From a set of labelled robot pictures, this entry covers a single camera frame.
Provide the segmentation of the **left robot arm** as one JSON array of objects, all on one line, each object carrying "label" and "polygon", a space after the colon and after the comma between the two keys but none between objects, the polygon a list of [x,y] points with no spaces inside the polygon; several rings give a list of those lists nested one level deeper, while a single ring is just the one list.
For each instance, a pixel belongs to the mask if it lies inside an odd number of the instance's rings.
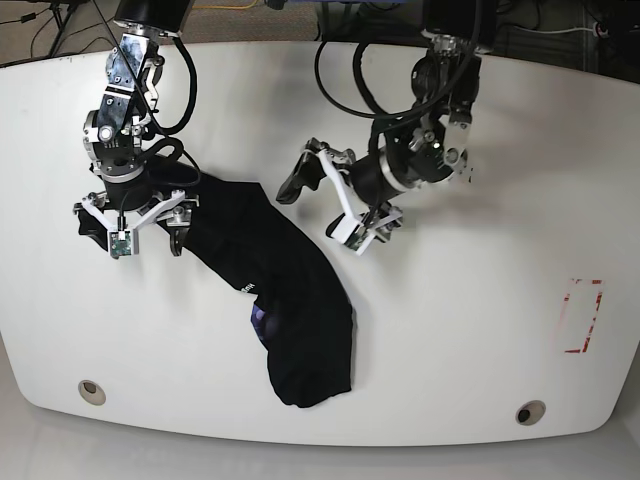
[{"label": "left robot arm", "polygon": [[342,213],[326,230],[357,254],[375,240],[386,243],[403,223],[403,212],[392,199],[424,184],[439,184],[456,176],[469,179],[467,149],[472,107],[479,92],[482,54],[490,51],[497,32],[494,1],[426,1],[416,31],[426,52],[411,71],[411,108],[388,112],[364,79],[362,60],[373,36],[360,42],[352,57],[356,88],[367,106],[357,112],[337,100],[331,103],[350,115],[371,120],[367,153],[358,158],[310,139],[276,200],[296,202],[304,188],[317,190],[329,179]]}]

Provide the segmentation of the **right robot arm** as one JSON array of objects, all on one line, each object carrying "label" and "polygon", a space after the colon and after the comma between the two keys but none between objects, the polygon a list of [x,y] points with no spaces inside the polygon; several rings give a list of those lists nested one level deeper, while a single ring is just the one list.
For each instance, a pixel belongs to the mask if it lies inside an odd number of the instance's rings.
[{"label": "right robot arm", "polygon": [[[180,256],[199,204],[189,192],[197,179],[160,176],[185,156],[177,135],[196,105],[197,72],[181,40],[192,7],[190,1],[122,1],[115,13],[115,23],[125,31],[106,61],[101,104],[83,126],[90,170],[104,189],[73,207],[80,235],[93,239],[113,259],[138,254],[140,231],[154,224],[166,229],[172,255]],[[157,84],[165,64],[159,52],[162,38],[172,40],[189,74],[185,111],[171,127],[156,119]]]}]

